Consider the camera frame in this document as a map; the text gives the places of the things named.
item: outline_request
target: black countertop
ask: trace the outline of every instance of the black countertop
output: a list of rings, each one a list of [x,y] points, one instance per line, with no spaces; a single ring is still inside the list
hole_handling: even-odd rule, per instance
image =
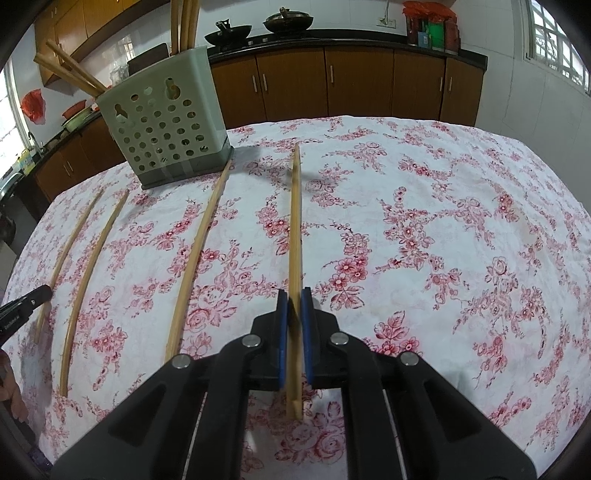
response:
[[[244,55],[299,47],[362,46],[383,47],[412,51],[439,58],[456,58],[486,71],[488,57],[470,50],[460,50],[459,55],[407,44],[406,35],[372,30],[351,30],[345,28],[318,28],[293,35],[258,35],[226,47],[207,49],[209,63],[215,64]]]

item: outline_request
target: human hand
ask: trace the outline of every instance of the human hand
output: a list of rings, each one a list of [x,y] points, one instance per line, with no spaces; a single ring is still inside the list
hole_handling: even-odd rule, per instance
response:
[[[4,350],[0,350],[0,375],[3,377],[3,385],[0,386],[0,401],[11,400],[12,416],[19,421],[25,421],[29,412],[22,401],[21,389],[18,388],[17,381],[14,378],[10,358]]]

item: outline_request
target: red plastic bag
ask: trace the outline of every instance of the red plastic bag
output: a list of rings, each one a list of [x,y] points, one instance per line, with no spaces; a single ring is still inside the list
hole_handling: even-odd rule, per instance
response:
[[[32,90],[24,96],[21,102],[21,110],[27,118],[36,125],[45,120],[45,100],[41,95],[41,89]]]

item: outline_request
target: pot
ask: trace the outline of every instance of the pot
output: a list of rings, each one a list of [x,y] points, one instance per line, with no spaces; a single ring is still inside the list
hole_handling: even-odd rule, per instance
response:
[[[240,42],[247,38],[252,30],[252,25],[240,25],[238,27],[230,26],[230,19],[216,22],[216,27],[220,30],[205,35],[205,40],[216,47]]]
[[[281,7],[279,13],[271,15],[263,22],[265,28],[277,34],[286,34],[307,30],[312,25],[314,17],[304,12],[297,12]]]

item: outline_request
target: table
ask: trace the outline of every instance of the table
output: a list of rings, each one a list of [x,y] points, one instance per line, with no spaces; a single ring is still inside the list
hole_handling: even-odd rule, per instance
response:
[[[301,144],[303,271],[322,309],[375,351],[414,351],[542,473],[591,398],[591,222],[525,145],[476,128],[337,117],[229,133],[233,169],[190,299],[182,351],[218,352],[274,309],[288,278],[290,158]],[[189,249],[218,174],[142,191],[127,164],[61,194],[18,260],[5,301],[47,282],[77,217],[105,194],[60,274],[41,343],[7,344],[54,460],[164,359]],[[80,313],[69,396],[57,387],[66,322],[92,246],[131,194]],[[344,478],[340,396],[304,387],[304,421],[251,393],[248,478]]]

